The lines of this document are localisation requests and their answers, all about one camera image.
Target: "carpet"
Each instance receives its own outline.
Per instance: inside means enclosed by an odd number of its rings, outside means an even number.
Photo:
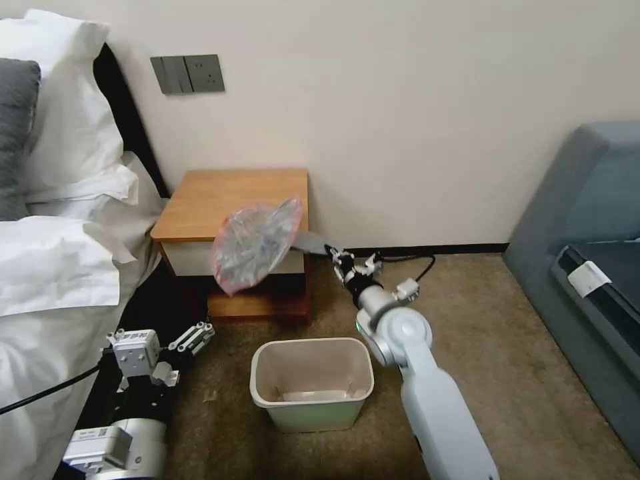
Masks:
[[[389,264],[387,288],[424,260]],[[373,360],[375,388],[344,431],[280,433],[249,393],[251,357],[271,340],[354,337],[356,310],[328,262],[311,264],[312,321],[230,325],[185,376],[170,427],[166,478],[426,479],[405,418],[396,368]],[[500,476],[640,479],[499,255],[441,255],[413,308],[433,330],[433,355],[456,380]]]

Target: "wooden tabletop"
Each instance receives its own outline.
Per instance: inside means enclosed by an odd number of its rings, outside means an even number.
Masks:
[[[155,241],[212,241],[230,213],[258,202],[276,206],[298,195],[308,230],[306,169],[192,170],[186,172],[151,230]]]

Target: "baseboard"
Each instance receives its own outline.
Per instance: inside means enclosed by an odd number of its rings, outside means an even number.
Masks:
[[[378,251],[384,257],[412,255],[451,255],[454,253],[503,253],[508,243],[464,243],[462,245],[422,245],[418,247],[380,247],[347,249],[357,257],[367,257]]]

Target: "wall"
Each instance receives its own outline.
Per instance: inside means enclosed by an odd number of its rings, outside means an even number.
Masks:
[[[640,115],[637,0],[29,4],[111,24],[170,185],[308,167],[312,228],[345,246],[507,241],[570,130]],[[199,53],[227,92],[164,97],[149,57]]]

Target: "white duvet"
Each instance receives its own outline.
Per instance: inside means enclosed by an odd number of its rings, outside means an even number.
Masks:
[[[1,406],[94,366],[157,264],[146,233],[163,204],[139,160],[123,161],[139,176],[136,205],[102,195],[0,223]],[[0,479],[53,476],[94,379],[0,416]]]

